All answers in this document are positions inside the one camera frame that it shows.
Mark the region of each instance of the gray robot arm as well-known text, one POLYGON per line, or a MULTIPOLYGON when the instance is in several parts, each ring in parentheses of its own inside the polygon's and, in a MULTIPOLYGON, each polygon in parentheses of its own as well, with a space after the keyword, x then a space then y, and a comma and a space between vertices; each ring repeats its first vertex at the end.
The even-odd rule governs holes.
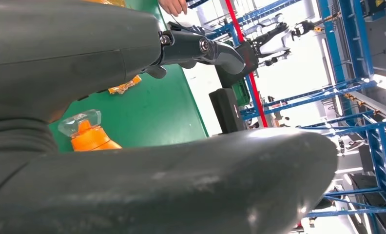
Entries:
POLYGON ((0 0, 0 119, 50 123, 91 93, 196 61, 232 73, 244 67, 233 48, 162 32, 151 14, 78 0, 0 0))

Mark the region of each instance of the green surface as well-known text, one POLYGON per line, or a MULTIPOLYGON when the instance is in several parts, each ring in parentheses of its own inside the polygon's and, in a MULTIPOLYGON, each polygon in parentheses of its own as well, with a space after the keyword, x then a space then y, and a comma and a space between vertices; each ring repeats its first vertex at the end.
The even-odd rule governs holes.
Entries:
MULTIPOLYGON (((163 22, 157 0, 126 0, 127 7, 154 14, 163 22)), ((62 119, 90 109, 101 111, 101 126, 122 147, 139 147, 193 141, 207 136, 183 70, 166 66, 163 79, 142 74, 142 81, 122 95, 92 94, 74 102, 62 119)), ((70 139, 50 125, 62 152, 72 150, 70 139)))
POLYGON ((232 89, 239 106, 249 105, 251 97, 244 79, 241 79, 236 84, 232 85, 232 89))

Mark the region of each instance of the blue metal rack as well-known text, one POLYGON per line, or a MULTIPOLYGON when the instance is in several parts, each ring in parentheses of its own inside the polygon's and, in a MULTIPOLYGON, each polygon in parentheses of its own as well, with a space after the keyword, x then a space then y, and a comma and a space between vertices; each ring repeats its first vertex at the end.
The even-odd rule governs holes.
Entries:
MULTIPOLYGON (((270 103, 265 103, 264 107, 270 107, 281 103, 284 105, 270 110, 265 110, 264 112, 266 115, 271 113, 276 113, 295 106, 300 106, 300 105, 308 104, 315 101, 325 100, 328 98, 343 95, 343 94, 350 93, 364 88, 373 87, 376 85, 377 85, 377 82, 375 81, 365 82, 363 80, 352 79, 349 81, 337 83, 335 85, 322 87, 320 89, 313 90, 304 94, 288 97, 288 98, 270 102, 270 103)), ((251 119, 258 116, 258 113, 255 111, 254 108, 242 110, 240 114, 242 115, 243 120, 251 119)))
POLYGON ((359 0, 339 0, 339 3, 355 77, 368 78, 374 74, 374 68, 361 3, 359 0))
POLYGON ((358 189, 351 191, 332 192, 325 194, 325 198, 335 200, 338 202, 351 203, 358 207, 357 210, 344 210, 344 211, 330 211, 330 212, 312 212, 308 217, 322 217, 322 216, 337 216, 337 215, 352 215, 363 213, 386 213, 386 204, 381 207, 371 206, 366 203, 358 203, 354 201, 348 201, 340 199, 341 196, 346 195, 363 195, 367 193, 379 193, 380 196, 386 202, 386 134, 385 127, 386 122, 377 122, 371 116, 374 111, 367 111, 359 114, 354 114, 346 117, 339 117, 336 119, 327 120, 324 122, 312 124, 309 126, 301 127, 307 130, 329 130, 328 133, 324 133, 326 136, 343 136, 351 133, 358 133, 361 136, 368 138, 369 148, 371 152, 372 162, 375 168, 375 178, 377 187, 368 189, 358 189), (348 126, 348 127, 333 127, 331 124, 338 122, 347 123, 348 120, 363 121, 362 126, 348 126))
MULTIPOLYGON (((302 0, 278 0, 272 4, 269 4, 265 7, 259 8, 257 10, 254 10, 250 13, 247 13, 246 15, 237 18, 237 22, 240 26, 243 26, 245 24, 248 24, 250 22, 253 22, 255 20, 261 19, 263 17, 266 17, 270 14, 273 14, 287 6, 290 6, 294 3, 297 3, 302 0)), ((214 30, 214 33, 209 35, 209 39, 216 39, 224 34, 231 32, 232 23, 228 23, 216 30, 214 30)))
POLYGON ((200 0, 200 1, 197 1, 197 2, 193 3, 192 5, 189 5, 189 8, 190 8, 190 9, 196 8, 196 7, 198 7, 198 6, 204 4, 205 2, 208 2, 208 1, 209 1, 209 0, 200 0))

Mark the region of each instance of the blue shelf frame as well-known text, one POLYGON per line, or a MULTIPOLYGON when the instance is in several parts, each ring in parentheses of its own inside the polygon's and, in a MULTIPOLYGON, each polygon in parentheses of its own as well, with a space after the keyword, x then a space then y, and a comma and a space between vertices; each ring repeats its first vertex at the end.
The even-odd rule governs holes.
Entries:
MULTIPOLYGON (((237 22, 240 26, 246 25, 248 23, 251 23, 253 21, 256 21, 258 19, 261 19, 263 17, 266 17, 270 14, 273 14, 279 10, 284 9, 287 6, 290 6, 292 4, 295 4, 302 0, 278 0, 274 3, 271 3, 265 7, 259 8, 257 10, 254 10, 252 12, 247 13, 246 15, 237 18, 237 22)), ((213 34, 209 35, 209 39, 216 39, 224 34, 231 32, 232 23, 228 23, 216 30, 213 31, 213 34)))
MULTIPOLYGON (((264 113, 266 115, 268 115, 268 114, 280 112, 282 110, 289 109, 292 107, 308 104, 311 102, 325 100, 328 98, 333 98, 333 97, 347 94, 347 93, 350 93, 350 92, 353 92, 356 90, 374 87, 376 85, 377 85, 377 82, 375 82, 373 80, 371 80, 369 82, 365 82, 363 80, 358 80, 358 79, 343 81, 343 82, 337 83, 335 85, 329 85, 326 87, 322 87, 320 89, 313 90, 313 91, 310 91, 310 92, 307 92, 304 94, 300 94, 300 95, 296 95, 293 97, 284 98, 284 99, 281 99, 278 101, 266 103, 266 104, 264 104, 264 107, 266 108, 264 113), (283 106, 280 106, 280 107, 273 108, 273 109, 267 109, 271 106, 274 106, 274 105, 280 104, 280 103, 286 103, 286 104, 284 104, 283 106)), ((258 112, 256 112, 254 108, 242 110, 240 112, 240 114, 242 115, 243 120, 251 119, 251 118, 258 116, 258 112)))
POLYGON ((205 2, 208 2, 209 0, 200 0, 200 1, 197 1, 195 3, 193 3, 192 5, 189 5, 188 8, 190 9, 194 9, 202 4, 204 4, 205 2))
POLYGON ((346 195, 363 195, 367 193, 379 193, 380 196, 386 202, 386 134, 385 127, 386 122, 377 122, 372 118, 374 111, 367 111, 359 114, 353 114, 350 116, 339 117, 324 122, 301 127, 306 130, 329 130, 328 133, 324 133, 325 136, 344 136, 351 133, 358 133, 362 136, 366 136, 369 142, 369 148, 371 152, 372 162, 375 168, 375 178, 377 187, 368 189, 358 189, 351 191, 332 192, 324 195, 325 198, 335 200, 338 202, 351 203, 357 206, 357 210, 345 210, 345 211, 329 211, 329 212, 311 212, 308 213, 308 217, 324 217, 324 216, 337 216, 337 215, 353 215, 353 214, 374 214, 374 213, 386 213, 386 206, 376 207, 370 206, 366 203, 359 203, 353 201, 346 201, 337 197, 346 195), (355 122, 363 121, 362 126, 348 126, 348 127, 334 127, 330 124, 345 122, 349 120, 355 122))

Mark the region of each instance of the cable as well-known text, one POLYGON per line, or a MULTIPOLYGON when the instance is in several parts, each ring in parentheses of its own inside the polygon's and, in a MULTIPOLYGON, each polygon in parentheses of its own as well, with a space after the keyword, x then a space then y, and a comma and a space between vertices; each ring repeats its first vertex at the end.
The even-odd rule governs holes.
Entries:
POLYGON ((174 18, 173 15, 171 15, 171 16, 172 16, 172 18, 174 19, 174 21, 175 21, 182 29, 184 29, 184 30, 186 30, 186 31, 189 31, 189 32, 191 32, 191 33, 199 34, 198 32, 196 32, 196 31, 194 31, 194 30, 191 30, 191 29, 189 29, 189 28, 187 28, 187 27, 181 25, 181 24, 174 18))

